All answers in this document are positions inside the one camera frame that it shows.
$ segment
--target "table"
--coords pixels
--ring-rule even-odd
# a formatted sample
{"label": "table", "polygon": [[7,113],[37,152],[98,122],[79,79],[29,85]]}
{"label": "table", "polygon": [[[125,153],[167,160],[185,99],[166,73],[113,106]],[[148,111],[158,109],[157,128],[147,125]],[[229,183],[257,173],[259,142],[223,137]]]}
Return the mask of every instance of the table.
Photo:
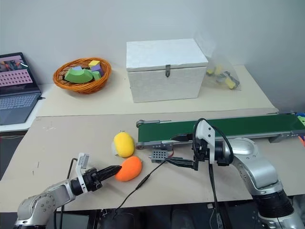
{"label": "table", "polygon": [[[220,92],[214,88],[204,87],[208,94],[203,93],[199,98],[192,100],[171,101],[174,105],[168,101],[133,104],[131,94],[122,96],[122,93],[119,96],[121,100],[118,95],[112,94],[116,97],[116,106],[113,106],[106,101],[106,98],[114,101],[113,97],[105,93],[107,87],[104,88],[105,91],[103,89],[99,93],[84,96],[53,87],[39,112],[39,117],[35,119],[18,146],[0,182],[0,196],[7,197],[0,199],[0,212],[16,211],[24,198],[39,194],[46,187],[64,180],[71,158],[77,157],[80,152],[90,154],[88,168],[102,169],[121,164],[124,159],[112,155],[111,142],[121,130],[130,133],[137,141],[136,121],[139,119],[178,121],[194,120],[199,117],[253,116],[276,112],[277,109],[272,106],[246,69],[243,66],[236,66],[235,69],[238,73],[244,72],[239,75],[242,91]],[[115,85],[110,81],[108,86],[116,90]],[[267,139],[256,139],[255,142],[262,154],[277,169],[286,193],[305,193],[305,184],[299,182],[303,179],[305,150],[299,140],[292,138],[276,144],[270,144]],[[186,159],[193,157],[190,146],[180,146],[174,150],[175,156],[183,156]],[[100,190],[77,197],[77,200],[68,204],[65,209],[118,207],[138,183],[157,166],[151,163],[149,153],[149,150],[136,150],[134,153],[142,160],[143,165],[142,172],[137,178],[122,183],[111,177],[102,183],[103,187]],[[219,201],[251,199],[233,166],[215,167],[214,173]],[[72,172],[71,177],[76,177],[76,174]],[[200,163],[199,171],[164,164],[128,199],[124,207],[213,200],[207,163]]]}
{"label": "table", "polygon": [[[38,87],[41,90],[41,97],[47,97],[50,89],[53,84],[40,84]],[[25,123],[11,124],[11,125],[0,125],[0,132],[10,132],[10,131],[23,131],[28,130],[32,125],[34,119],[36,118],[37,112],[41,108],[42,104],[45,102],[45,99],[38,100],[29,117]]]}

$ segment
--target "white wall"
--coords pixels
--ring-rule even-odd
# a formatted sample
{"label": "white wall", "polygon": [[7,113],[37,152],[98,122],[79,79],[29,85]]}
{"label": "white wall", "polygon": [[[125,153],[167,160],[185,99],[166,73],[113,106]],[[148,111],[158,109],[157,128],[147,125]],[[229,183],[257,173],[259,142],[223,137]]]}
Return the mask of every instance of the white wall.
{"label": "white wall", "polygon": [[1,1],[0,50],[24,52],[40,83],[81,57],[124,68],[126,41],[200,33],[244,63],[276,107],[305,111],[303,0]]}

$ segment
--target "metal latch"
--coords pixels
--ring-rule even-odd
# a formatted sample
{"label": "metal latch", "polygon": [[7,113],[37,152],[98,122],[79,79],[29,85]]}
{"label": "metal latch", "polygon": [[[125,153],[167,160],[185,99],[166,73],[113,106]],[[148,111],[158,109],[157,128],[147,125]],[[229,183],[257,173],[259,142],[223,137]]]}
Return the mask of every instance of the metal latch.
{"label": "metal latch", "polygon": [[165,75],[166,75],[166,77],[169,77],[170,74],[171,74],[171,65],[170,65],[170,64],[167,64],[167,65],[165,66]]}

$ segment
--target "woven basket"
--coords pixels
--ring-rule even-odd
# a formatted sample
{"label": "woven basket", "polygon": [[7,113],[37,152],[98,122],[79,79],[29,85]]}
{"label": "woven basket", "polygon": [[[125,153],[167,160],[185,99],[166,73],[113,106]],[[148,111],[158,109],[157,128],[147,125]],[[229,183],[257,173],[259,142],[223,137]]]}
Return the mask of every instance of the woven basket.
{"label": "woven basket", "polygon": [[[100,61],[101,68],[103,69],[104,72],[104,75],[102,76],[101,79],[96,81],[90,81],[88,83],[71,83],[64,80],[65,74],[70,68],[76,66],[87,68],[89,66],[89,63],[93,60]],[[111,66],[106,60],[97,57],[82,58],[66,63],[62,67],[57,69],[57,71],[53,75],[53,81],[60,88],[75,91],[81,94],[91,94],[99,91],[102,87],[105,86],[110,74],[111,74]]]}

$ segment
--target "red wire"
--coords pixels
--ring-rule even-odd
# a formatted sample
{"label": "red wire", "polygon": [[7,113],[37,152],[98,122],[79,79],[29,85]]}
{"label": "red wire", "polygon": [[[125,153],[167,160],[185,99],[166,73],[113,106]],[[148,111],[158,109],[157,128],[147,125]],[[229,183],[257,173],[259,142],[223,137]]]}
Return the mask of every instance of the red wire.
{"label": "red wire", "polygon": [[173,156],[173,153],[171,155],[169,155],[168,157],[172,157]]}

